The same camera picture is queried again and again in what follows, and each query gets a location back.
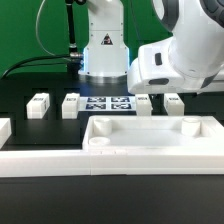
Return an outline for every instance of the small white block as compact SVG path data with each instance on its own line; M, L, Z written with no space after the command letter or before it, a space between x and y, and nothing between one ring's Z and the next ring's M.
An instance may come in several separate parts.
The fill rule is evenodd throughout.
M0 149L12 134L11 122L9 118L0 119Z
M79 112L80 95L76 93L67 94L62 103L62 118L76 119Z
M183 116L184 103L176 93L164 94L164 107L169 116Z
M137 116L151 116L152 115L152 103L148 94L135 95L136 113Z
M28 119L42 119L50 106L48 93L37 93L26 105Z

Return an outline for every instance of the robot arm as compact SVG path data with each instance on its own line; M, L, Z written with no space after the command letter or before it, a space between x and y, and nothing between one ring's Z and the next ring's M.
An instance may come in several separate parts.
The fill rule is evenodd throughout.
M152 4L173 37L139 49L129 71L129 92L208 91L224 64L224 0L152 0Z

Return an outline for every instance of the green backdrop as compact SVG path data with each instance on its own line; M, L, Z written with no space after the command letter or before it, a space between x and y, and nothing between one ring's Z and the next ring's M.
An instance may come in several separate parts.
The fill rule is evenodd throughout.
M124 39L130 48L131 61L137 57L140 46L137 38L130 0L124 5ZM0 7L0 74L18 61L47 55L38 45L35 36L36 16L42 0L4 1ZM86 6L73 5L76 41L79 49L88 43L88 14ZM133 0L133 11L141 43L147 44L168 37L170 34L158 22L151 0ZM47 0L40 20L40 37L44 46L55 54L68 53L68 26L64 0ZM18 69L18 71L66 71L65 65Z

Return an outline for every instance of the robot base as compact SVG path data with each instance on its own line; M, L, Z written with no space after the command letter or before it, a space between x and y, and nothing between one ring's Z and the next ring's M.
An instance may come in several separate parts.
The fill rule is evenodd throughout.
M94 84L118 84L127 82L127 75L121 76L92 76L79 71L79 80Z

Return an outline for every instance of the black table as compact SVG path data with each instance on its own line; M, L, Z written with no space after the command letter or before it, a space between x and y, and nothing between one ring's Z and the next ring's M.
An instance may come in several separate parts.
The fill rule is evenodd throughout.
M39 123L27 120L25 110L38 92L51 96L51 107ZM13 130L2 150L80 148L88 117L98 113L82 112L77 120L63 121L60 106L69 92L128 95L125 83L105 87L79 83L65 73L13 74L0 81L0 117L10 117ZM186 114L213 115L222 121L223 106L216 112L222 93L181 97ZM213 97L212 107L204 105L205 98ZM162 96L152 103L153 114L165 114ZM219 224L224 222L223 191L222 175L1 178L0 223Z

